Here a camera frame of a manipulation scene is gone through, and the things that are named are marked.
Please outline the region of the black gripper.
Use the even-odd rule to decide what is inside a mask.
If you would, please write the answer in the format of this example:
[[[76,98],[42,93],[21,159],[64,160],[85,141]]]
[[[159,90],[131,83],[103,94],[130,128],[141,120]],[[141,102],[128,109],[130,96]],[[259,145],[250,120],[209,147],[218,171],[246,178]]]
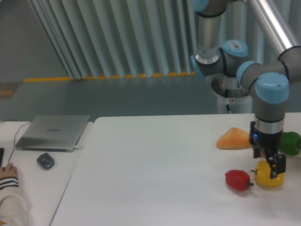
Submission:
[[[282,130],[277,133],[264,133],[255,127],[255,121],[250,122],[249,143],[253,145],[253,158],[260,157],[260,147],[264,147],[266,162],[270,167],[270,178],[275,179],[286,172],[286,156],[278,153]]]

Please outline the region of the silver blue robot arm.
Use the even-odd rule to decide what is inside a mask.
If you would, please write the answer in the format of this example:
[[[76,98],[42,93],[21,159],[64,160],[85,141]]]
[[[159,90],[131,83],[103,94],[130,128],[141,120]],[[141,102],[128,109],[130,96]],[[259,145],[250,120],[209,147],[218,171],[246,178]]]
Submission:
[[[193,0],[191,5],[198,16],[198,46],[191,56],[199,77],[222,73],[234,77],[251,96],[254,121],[250,123],[249,143],[253,156],[261,155],[270,167],[270,177],[285,172],[286,158],[278,152],[281,142],[289,85],[301,79],[301,46],[284,20],[274,1],[246,0],[277,60],[262,65],[246,61],[243,43],[234,47],[231,41],[218,47],[221,15],[228,0]]]

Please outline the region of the person's hand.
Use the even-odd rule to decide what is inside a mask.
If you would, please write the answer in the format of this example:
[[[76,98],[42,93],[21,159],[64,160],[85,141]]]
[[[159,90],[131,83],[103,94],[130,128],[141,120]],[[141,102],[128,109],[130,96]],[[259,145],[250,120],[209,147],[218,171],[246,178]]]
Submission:
[[[13,163],[0,167],[0,179],[4,178],[18,178],[18,171]]]

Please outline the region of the cream striped sleeve forearm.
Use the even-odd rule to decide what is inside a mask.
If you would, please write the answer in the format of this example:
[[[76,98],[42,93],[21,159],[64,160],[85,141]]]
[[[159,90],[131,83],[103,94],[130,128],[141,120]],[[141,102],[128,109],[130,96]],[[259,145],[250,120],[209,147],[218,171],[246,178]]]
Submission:
[[[27,199],[16,177],[4,177],[0,180],[0,225],[29,225]]]

